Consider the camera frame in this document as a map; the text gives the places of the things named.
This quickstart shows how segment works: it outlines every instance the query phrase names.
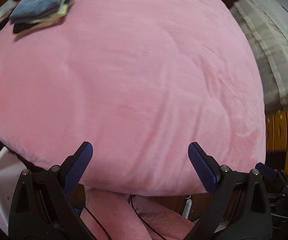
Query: blue textured rubber pad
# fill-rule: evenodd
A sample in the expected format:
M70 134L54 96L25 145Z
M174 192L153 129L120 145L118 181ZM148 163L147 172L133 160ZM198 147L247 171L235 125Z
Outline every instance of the blue textured rubber pad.
M70 170L66 173L64 178L64 187L63 191L65 195L73 192L80 181L87 165L93 156L93 146L88 143L86 147L79 154L75 163L72 165Z
M204 152L201 153L193 143L188 146L188 158L191 161L204 188L207 192L215 194L217 191L217 179L211 168L208 166L205 157L207 157L207 155Z
M277 171L264 165L263 163L256 164L255 168L259 170L260 174L264 178L270 179L270 180L276 180L277 179Z

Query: bed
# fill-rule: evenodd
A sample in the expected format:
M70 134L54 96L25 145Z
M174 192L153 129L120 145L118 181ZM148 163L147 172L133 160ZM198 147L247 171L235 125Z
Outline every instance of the bed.
M0 141L45 169L91 142L81 183L89 208L118 231L120 209L114 221L102 209L128 210L125 194L205 192L192 141L233 170L265 161L259 71L220 0L76 0L57 26L20 39L11 25L0 31ZM173 239L192 226L160 212L184 228ZM128 215L130 239L150 239Z

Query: metal screw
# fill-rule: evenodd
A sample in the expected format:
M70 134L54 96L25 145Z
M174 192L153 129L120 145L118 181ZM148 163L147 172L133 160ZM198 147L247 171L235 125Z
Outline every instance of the metal screw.
M60 170L60 166L58 166L58 165L54 165L51 168L51 171L53 171L53 172L56 172L56 171L59 171L59 170Z
M224 172L228 172L229 171L229 167L226 166L226 165L222 165L221 166L221 170L224 171Z
M253 169L253 170L252 170L252 173L253 173L254 175L259 175L259 174L260 174L260 172L259 172L258 169Z
M27 175L28 173L29 173L29 170L28 170L28 169L23 169L22 175Z

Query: black cable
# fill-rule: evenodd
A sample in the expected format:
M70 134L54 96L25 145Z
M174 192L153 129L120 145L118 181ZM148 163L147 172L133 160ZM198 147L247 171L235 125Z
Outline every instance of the black cable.
M134 205L133 205L133 196L134 195L130 195L130 199L131 199L131 204L132 204L132 208L135 211L135 214L139 217L140 220L142 220L142 222L148 226L155 234L157 234L160 238L162 238L163 240L166 240L161 234L159 234L155 229L153 229L148 223L145 222L145 220L143 218L140 217L140 215L136 212Z
M101 223L96 219L96 217L91 213L91 211L88 210L87 207L84 207L87 212L89 212L89 214L92 216L92 218L94 218L94 220L99 224L99 226L103 229L104 233L106 234L108 240L112 240L112 238L109 236L108 232L105 230L105 228L101 225Z

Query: beige fabric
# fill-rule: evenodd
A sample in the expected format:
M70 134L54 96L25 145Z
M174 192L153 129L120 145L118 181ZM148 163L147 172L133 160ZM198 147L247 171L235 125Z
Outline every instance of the beige fabric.
M288 107L288 12L276 0L241 0L231 9L254 53L265 111Z

